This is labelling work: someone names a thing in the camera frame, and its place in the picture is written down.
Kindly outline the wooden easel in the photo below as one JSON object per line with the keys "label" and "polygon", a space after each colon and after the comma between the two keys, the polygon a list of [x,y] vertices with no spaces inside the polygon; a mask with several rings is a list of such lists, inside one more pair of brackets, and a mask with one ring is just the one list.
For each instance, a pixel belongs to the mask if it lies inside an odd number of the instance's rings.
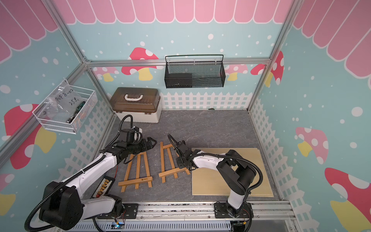
{"label": "wooden easel", "polygon": [[187,168],[179,168],[176,164],[176,158],[179,155],[174,151],[174,147],[171,144],[164,144],[160,142],[160,173],[158,174],[162,183],[165,183],[167,178],[173,177],[177,179],[179,174],[184,173],[190,175],[190,171]]}
{"label": "wooden easel", "polygon": [[124,193],[130,189],[139,190],[142,185],[152,188],[153,177],[150,173],[147,153],[140,153],[136,157],[131,155],[130,159],[133,160],[127,165],[123,180],[117,184],[120,187],[120,192]]}

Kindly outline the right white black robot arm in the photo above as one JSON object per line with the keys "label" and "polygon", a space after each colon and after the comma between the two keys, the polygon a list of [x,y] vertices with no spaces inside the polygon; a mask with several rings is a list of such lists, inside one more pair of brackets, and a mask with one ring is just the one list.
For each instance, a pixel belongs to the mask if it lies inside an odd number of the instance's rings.
{"label": "right white black robot arm", "polygon": [[179,168],[189,171],[206,168],[219,172],[231,190],[222,210],[233,218],[242,214],[247,207],[247,197],[263,182],[263,174],[258,166],[232,149],[225,154],[213,154],[199,149],[192,150],[185,141],[178,142],[172,137],[169,140],[179,155],[176,159]]}

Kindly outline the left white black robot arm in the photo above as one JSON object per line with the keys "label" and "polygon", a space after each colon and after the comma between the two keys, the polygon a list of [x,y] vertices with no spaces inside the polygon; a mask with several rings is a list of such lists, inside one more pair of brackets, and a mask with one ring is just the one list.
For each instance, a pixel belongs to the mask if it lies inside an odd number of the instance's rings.
{"label": "left white black robot arm", "polygon": [[99,156],[71,177],[49,183],[43,199],[26,218],[24,228],[27,232],[40,232],[58,227],[72,229],[84,219],[96,221],[96,217],[107,214],[114,218],[124,213],[121,198],[102,195],[84,199],[84,193],[107,171],[122,161],[128,163],[129,155],[138,155],[155,147],[157,141],[144,138],[142,130],[134,125],[128,129],[119,127],[115,138],[102,150]]}

